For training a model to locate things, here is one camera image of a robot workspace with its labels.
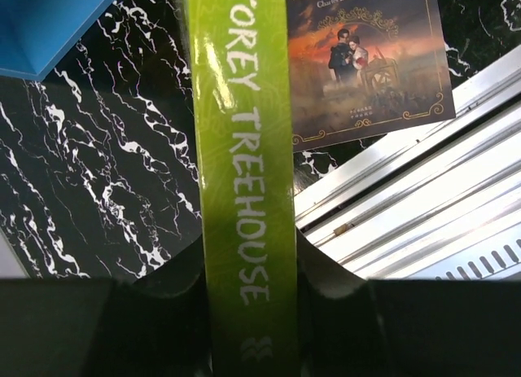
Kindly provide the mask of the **green storey treehouse book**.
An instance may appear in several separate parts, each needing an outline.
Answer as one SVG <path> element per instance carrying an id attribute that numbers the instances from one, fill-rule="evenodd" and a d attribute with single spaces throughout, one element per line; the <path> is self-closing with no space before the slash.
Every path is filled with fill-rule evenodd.
<path id="1" fill-rule="evenodd" d="M 285 0 L 185 0 L 217 376 L 297 376 Z"/>

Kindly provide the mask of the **dark tale two cities book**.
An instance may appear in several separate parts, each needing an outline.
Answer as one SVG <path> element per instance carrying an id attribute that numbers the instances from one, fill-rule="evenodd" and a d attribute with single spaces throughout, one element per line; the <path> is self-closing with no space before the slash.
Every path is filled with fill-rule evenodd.
<path id="1" fill-rule="evenodd" d="M 296 151 L 456 115 L 437 0 L 286 0 Z"/>

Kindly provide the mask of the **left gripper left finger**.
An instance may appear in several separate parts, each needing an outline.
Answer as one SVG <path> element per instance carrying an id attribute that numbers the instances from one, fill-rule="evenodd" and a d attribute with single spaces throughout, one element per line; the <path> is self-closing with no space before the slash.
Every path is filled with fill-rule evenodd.
<path id="1" fill-rule="evenodd" d="M 4 376 L 209 376 L 203 242 L 126 283 L 4 279 Z"/>

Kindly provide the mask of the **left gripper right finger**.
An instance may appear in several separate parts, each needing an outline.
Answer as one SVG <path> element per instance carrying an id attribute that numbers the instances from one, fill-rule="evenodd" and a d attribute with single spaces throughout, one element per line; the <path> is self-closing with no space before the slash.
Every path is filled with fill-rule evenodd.
<path id="1" fill-rule="evenodd" d="M 296 246 L 303 376 L 519 375 L 519 282 L 365 280 Z"/>

